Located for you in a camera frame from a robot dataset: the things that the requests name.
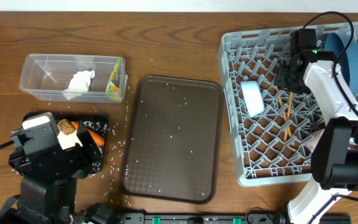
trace blue plate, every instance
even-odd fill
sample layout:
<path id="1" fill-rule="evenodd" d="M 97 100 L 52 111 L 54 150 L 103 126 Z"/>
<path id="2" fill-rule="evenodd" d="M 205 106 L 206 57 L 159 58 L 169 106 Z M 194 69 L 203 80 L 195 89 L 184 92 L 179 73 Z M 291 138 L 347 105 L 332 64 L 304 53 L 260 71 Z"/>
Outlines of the blue plate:
<path id="1" fill-rule="evenodd" d="M 342 52 L 350 39 L 347 34 L 332 33 L 327 36 L 325 50 L 332 50 L 336 56 Z M 358 43 L 353 37 L 345 55 L 339 61 L 342 75 L 353 94 L 358 92 Z"/>

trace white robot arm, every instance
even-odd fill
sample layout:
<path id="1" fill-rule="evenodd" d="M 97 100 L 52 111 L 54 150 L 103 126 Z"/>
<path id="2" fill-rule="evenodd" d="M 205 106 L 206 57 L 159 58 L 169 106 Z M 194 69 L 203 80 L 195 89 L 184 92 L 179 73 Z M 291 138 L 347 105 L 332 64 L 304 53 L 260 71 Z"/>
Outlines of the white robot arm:
<path id="1" fill-rule="evenodd" d="M 349 105 L 332 78 L 331 69 L 333 63 L 333 61 L 324 60 L 310 63 L 306 69 L 303 80 L 306 86 L 309 87 L 314 94 L 326 124 L 328 124 L 328 121 L 331 118 L 339 117 L 358 121 L 358 117 L 350 110 Z M 347 97 L 349 97 L 349 99 L 356 105 L 356 109 L 358 110 L 358 102 L 343 79 L 340 65 L 336 66 L 336 72 L 338 73 L 338 80 L 345 90 Z M 294 224 L 307 224 L 325 203 L 329 203 L 329 205 L 325 206 L 325 209 L 310 223 L 317 224 L 319 223 L 321 216 L 323 216 L 323 214 L 336 202 L 330 201 L 330 198 L 333 195 L 348 195 L 350 193 L 351 191 L 346 188 L 323 190 L 320 184 L 315 181 L 314 178 L 311 178 L 301 193 L 288 203 L 287 209 L 289 219 L 291 223 Z"/>
<path id="2" fill-rule="evenodd" d="M 358 190 L 358 151 L 348 150 L 350 138 L 358 142 L 358 102 L 342 76 L 336 56 L 331 51 L 318 50 L 315 43 L 314 29 L 291 33 L 291 59 L 280 66 L 275 77 L 279 89 L 299 94 L 312 92 L 326 124 L 315 148 L 309 148 L 313 177 L 288 203 L 285 220 L 280 218 L 279 224 L 317 224 L 340 197 Z"/>

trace gray dish rack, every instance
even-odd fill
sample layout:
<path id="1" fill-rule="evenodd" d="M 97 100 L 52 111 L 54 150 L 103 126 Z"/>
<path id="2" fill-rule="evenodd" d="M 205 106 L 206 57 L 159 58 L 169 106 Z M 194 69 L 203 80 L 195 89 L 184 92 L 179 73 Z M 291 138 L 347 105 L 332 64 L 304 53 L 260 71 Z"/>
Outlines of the gray dish rack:
<path id="1" fill-rule="evenodd" d="M 353 25 L 358 42 L 358 22 Z M 287 111 L 289 94 L 276 92 L 274 86 L 278 61 L 290 58 L 290 33 L 299 28 L 231 32 L 222 36 L 219 73 L 229 115 L 236 177 L 243 187 L 304 182 L 311 177 L 311 154 L 305 144 L 313 138 L 310 133 L 324 128 L 319 106 L 313 94 L 294 94 L 290 119 L 284 122 L 283 110 Z M 347 23 L 308 28 L 316 29 L 321 49 L 328 34 L 350 34 Z M 243 80 L 258 82 L 265 105 L 261 115 L 249 117 L 240 85 Z M 280 96 L 283 107 L 278 102 Z M 293 137 L 284 142 L 287 127 Z"/>

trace wooden table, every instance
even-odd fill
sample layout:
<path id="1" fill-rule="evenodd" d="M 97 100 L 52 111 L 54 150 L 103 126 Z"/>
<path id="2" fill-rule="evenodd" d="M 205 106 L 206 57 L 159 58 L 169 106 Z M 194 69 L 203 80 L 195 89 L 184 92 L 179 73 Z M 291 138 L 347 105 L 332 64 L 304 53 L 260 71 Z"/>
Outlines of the wooden table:
<path id="1" fill-rule="evenodd" d="M 113 163 L 110 159 L 113 157 L 115 163 L 120 163 L 118 155 L 123 148 L 117 142 L 126 136 L 126 106 L 131 110 L 136 84 L 142 77 L 157 74 L 220 83 L 216 54 L 224 33 L 300 26 L 313 16 L 295 13 L 0 12 L 0 144 L 9 139 L 13 129 L 21 126 L 25 114 L 35 110 L 108 114 L 110 125 L 118 123 L 117 135 L 110 134 L 107 140 L 109 150 L 102 173 L 78 181 L 77 211 L 96 202 L 106 203 L 106 199 L 112 207 L 117 206 L 117 202 L 128 207 L 127 200 L 131 208 L 152 213 L 245 213 L 254 206 L 270 211 L 283 210 L 285 203 L 298 195 L 305 183 L 241 187 L 234 176 L 226 109 L 216 195 L 206 205 L 126 198 L 118 191 L 117 182 L 109 185 L 118 175 L 116 171 L 113 175 L 109 173 Z M 358 14 L 350 17 L 358 21 Z M 326 16 L 315 23 L 335 22 L 342 22 L 342 19 Z M 31 53 L 124 57 L 129 81 L 125 102 L 47 102 L 21 92 L 18 87 L 24 59 Z M 119 149 L 112 151 L 113 146 Z M 12 150 L 12 146 L 0 150 L 0 208 L 8 197 L 19 194 L 22 177 L 7 164 Z M 357 202 L 342 199 L 329 212 L 348 213 L 353 223 L 358 223 Z"/>

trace white wall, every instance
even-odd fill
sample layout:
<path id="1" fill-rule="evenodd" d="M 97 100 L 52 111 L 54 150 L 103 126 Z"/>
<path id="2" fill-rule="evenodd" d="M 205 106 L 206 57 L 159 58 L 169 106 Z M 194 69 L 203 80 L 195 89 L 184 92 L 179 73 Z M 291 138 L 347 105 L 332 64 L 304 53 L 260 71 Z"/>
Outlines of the white wall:
<path id="1" fill-rule="evenodd" d="M 358 0 L 0 0 L 0 11 L 358 12 Z"/>

